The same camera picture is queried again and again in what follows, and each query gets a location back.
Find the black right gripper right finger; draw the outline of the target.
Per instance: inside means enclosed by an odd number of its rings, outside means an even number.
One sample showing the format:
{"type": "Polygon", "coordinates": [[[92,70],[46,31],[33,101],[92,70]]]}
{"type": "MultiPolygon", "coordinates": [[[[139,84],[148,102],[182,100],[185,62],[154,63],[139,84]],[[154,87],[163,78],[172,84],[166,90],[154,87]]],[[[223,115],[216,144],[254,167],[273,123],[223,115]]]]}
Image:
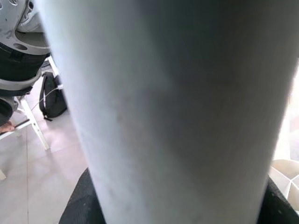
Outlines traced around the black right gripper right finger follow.
{"type": "Polygon", "coordinates": [[[268,177],[257,224],[298,224],[299,216],[274,181],[268,177]]]}

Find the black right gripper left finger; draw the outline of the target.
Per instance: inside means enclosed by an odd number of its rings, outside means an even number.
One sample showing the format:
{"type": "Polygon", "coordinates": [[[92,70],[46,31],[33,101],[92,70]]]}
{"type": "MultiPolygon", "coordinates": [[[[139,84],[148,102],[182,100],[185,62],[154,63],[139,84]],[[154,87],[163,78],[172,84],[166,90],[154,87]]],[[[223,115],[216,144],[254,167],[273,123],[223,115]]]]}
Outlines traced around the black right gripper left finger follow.
{"type": "Polygon", "coordinates": [[[89,169],[80,176],[59,220],[61,224],[104,224],[89,169]]]}

